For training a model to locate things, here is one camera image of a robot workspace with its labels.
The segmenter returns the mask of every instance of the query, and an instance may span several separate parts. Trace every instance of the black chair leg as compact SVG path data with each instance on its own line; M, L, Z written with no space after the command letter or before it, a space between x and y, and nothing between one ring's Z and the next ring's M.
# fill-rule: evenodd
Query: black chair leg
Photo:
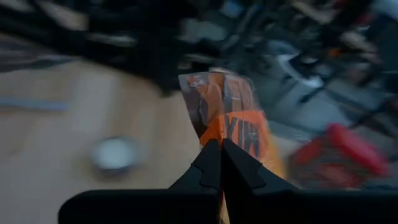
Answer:
M390 99L386 100L378 108L376 108L373 111L370 111L368 114L366 114L366 115L362 116L361 118L359 118L357 120L357 122L353 123L349 128L350 129L354 129L354 128L357 128L358 126L366 123L367 121L369 121L371 118L373 118L378 113L383 112L386 109L386 107L388 106L389 103L390 103Z

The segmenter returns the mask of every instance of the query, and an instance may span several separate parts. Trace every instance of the wooden floor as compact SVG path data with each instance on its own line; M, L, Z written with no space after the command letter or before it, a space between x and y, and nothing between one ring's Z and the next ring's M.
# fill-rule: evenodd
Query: wooden floor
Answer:
M84 61L54 72L71 71L68 110L0 108L2 223L55 223L61 204L84 190L167 188L200 152L181 94L161 98L145 80ZM142 163L125 178L98 178L90 150L120 135L141 145Z

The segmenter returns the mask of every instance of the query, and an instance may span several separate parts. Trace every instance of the red object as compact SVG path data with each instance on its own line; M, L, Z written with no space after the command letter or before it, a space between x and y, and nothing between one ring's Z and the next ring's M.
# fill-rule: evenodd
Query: red object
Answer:
M290 178L308 189L356 188L389 174L387 159L376 147L340 124L291 155L288 169Z
M343 154L372 171L376 175L387 175L387 159L377 152L376 147L363 141L341 124L332 124L328 129L332 144Z

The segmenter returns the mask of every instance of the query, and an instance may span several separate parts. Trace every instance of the orange plastic bag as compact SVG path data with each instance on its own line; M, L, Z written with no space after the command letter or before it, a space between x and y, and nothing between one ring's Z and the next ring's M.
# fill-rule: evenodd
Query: orange plastic bag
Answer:
M204 146L210 139L224 138L284 178L282 162L272 140L267 119L258 105L251 81L222 69L179 77L188 112ZM228 223L225 203L221 218Z

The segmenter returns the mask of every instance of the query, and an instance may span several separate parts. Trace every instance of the white surface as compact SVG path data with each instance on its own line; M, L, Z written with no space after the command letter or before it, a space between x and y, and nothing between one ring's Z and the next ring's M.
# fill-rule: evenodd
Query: white surface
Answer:
M97 145L93 152L93 164L100 169L122 169L137 162L137 150L127 139L105 139Z
M294 58L296 55L279 55L277 56L277 61L279 65L288 73L292 78L296 79L300 84L308 86L310 88L320 88L323 86L323 81L319 76L314 76L311 78L304 78L301 74L296 72L296 70L290 65L289 60Z

